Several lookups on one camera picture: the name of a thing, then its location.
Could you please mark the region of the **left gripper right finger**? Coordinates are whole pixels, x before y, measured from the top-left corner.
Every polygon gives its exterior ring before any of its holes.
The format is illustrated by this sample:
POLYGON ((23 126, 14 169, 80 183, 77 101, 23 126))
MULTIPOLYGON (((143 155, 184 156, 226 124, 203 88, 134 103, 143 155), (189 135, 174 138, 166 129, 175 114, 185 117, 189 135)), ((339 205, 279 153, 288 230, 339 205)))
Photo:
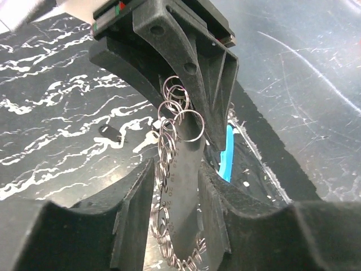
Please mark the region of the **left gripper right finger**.
POLYGON ((199 196, 210 270, 359 270, 360 203, 275 208, 224 181, 206 162, 199 196))

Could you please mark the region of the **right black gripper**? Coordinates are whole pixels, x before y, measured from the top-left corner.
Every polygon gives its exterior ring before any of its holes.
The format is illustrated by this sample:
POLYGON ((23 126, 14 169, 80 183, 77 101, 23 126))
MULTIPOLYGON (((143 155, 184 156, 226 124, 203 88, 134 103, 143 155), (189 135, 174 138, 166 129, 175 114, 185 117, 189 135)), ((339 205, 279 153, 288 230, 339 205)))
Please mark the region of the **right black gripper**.
POLYGON ((223 151, 239 61, 229 50, 235 34, 211 1, 108 1, 93 17, 92 64, 156 108, 162 83, 175 73, 204 118, 207 140, 223 151))

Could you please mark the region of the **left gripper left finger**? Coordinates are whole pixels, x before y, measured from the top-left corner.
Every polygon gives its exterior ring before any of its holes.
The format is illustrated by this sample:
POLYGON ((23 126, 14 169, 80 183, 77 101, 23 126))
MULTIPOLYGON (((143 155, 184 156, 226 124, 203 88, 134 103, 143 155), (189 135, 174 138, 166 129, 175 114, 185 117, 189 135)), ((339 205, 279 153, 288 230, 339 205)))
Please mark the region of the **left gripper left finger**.
POLYGON ((69 208, 18 200, 11 211, 12 270, 142 270, 155 162, 69 208))

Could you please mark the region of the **metal key organizer with rings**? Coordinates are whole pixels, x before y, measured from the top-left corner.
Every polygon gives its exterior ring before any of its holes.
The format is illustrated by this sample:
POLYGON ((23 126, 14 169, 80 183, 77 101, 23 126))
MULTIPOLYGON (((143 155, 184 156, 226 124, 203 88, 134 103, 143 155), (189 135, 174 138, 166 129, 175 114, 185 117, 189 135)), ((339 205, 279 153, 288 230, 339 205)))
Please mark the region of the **metal key organizer with rings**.
POLYGON ((205 241, 198 224, 198 171, 205 147, 205 121, 195 111, 178 76, 168 77, 158 110, 159 160, 155 183, 160 198, 150 214, 150 228, 162 258, 177 270, 197 270, 205 241))

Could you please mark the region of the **blue organizer handle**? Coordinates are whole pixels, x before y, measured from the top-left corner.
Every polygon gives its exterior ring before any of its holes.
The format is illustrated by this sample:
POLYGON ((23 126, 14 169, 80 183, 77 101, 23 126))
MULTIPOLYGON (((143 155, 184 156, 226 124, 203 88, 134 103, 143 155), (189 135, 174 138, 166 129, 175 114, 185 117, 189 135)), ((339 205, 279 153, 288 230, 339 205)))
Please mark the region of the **blue organizer handle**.
POLYGON ((233 127, 227 125, 226 148, 220 153, 219 176, 226 182, 231 182, 232 166, 234 158, 234 134, 233 127))

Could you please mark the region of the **black tagged key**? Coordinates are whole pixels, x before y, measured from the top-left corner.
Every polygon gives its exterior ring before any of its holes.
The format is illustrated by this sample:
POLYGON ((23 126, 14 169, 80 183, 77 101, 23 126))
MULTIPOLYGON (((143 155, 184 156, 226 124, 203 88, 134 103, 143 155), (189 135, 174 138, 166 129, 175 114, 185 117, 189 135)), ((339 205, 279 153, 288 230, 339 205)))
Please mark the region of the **black tagged key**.
POLYGON ((126 142, 125 137, 120 133, 119 130, 110 126, 109 124, 103 124, 98 128, 98 132, 101 136, 110 139, 113 142, 121 143, 126 142))

